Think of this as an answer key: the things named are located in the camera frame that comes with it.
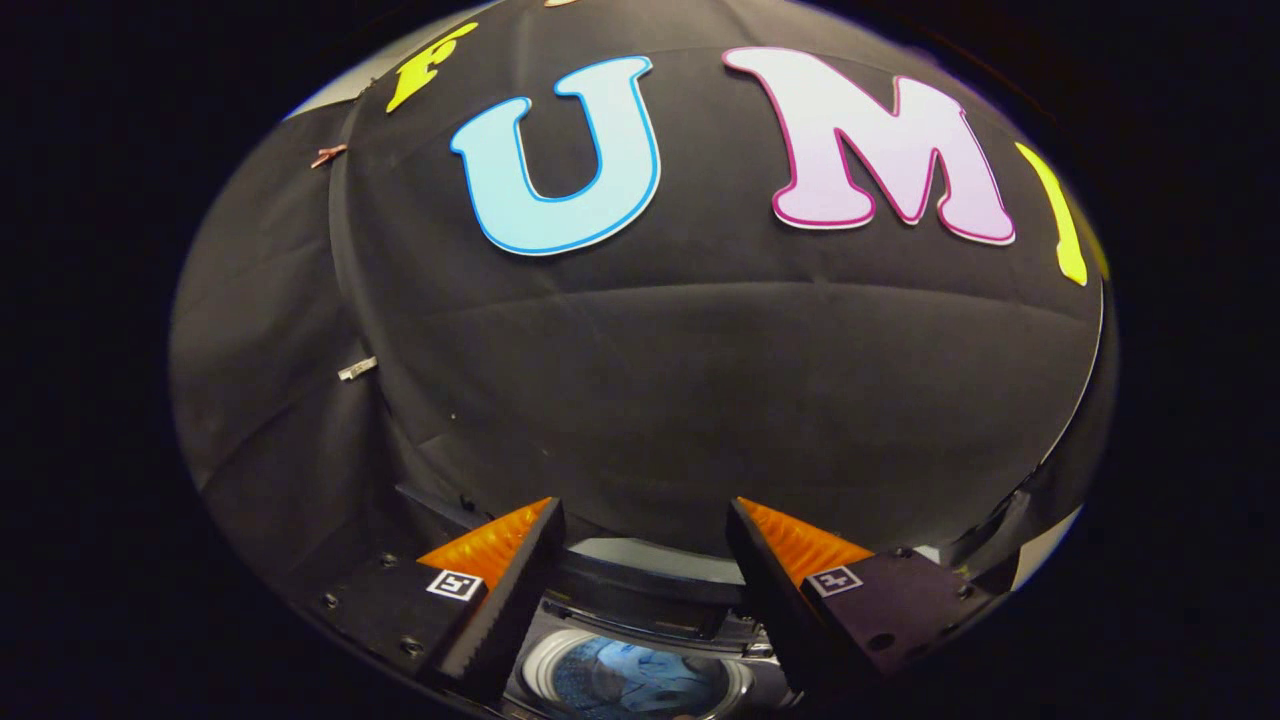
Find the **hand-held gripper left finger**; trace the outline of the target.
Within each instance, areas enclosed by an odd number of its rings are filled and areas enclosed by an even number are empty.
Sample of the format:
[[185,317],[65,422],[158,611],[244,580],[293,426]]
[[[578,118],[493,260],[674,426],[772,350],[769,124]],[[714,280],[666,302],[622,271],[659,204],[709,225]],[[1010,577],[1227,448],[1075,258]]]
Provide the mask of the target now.
[[323,585],[315,615],[393,676],[495,706],[564,529],[545,497],[417,557],[379,553]]

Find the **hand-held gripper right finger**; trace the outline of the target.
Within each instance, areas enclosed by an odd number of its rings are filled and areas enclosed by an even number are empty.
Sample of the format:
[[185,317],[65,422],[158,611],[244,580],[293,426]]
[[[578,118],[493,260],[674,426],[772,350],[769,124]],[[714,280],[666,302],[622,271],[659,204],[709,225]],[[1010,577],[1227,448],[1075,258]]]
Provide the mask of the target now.
[[730,502],[726,538],[788,687],[810,698],[881,683],[997,600],[913,548],[877,553],[744,497]]

